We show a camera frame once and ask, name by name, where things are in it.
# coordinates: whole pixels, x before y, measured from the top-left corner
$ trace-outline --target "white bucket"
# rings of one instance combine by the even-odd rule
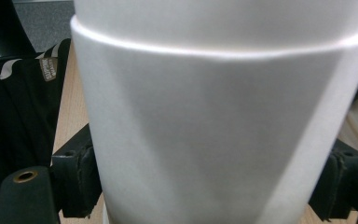
[[[358,85],[358,1],[75,3],[111,222],[297,222]]]

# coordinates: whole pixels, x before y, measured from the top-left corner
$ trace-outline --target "metal grommet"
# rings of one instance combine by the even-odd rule
[[[37,171],[24,171],[16,176],[14,176],[13,181],[15,183],[24,183],[34,179],[37,176]]]

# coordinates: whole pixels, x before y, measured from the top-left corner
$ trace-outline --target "gray floor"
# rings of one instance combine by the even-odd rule
[[[69,22],[75,14],[73,1],[15,3],[14,7],[36,52],[71,37]]]

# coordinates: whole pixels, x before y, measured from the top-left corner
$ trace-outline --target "black fabric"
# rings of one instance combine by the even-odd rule
[[[50,165],[69,47],[70,39],[61,42],[49,81],[39,59],[14,62],[9,77],[2,76],[7,62],[0,63],[0,184],[22,168]]]

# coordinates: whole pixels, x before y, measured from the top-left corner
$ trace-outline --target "wooden surface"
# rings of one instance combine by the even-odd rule
[[[66,141],[77,133],[84,125],[89,122],[86,106],[83,98],[81,80],[77,71],[76,56],[73,46],[69,53],[66,68],[66,77],[62,90],[62,101],[60,115],[57,124],[57,132],[54,143],[54,151],[58,150]],[[63,218],[60,213],[62,224],[102,224],[103,223],[103,197],[100,198],[95,206],[90,219],[87,218]],[[303,217],[298,224],[356,224],[357,212],[352,212],[348,220],[331,220],[332,222],[322,222],[307,205]]]

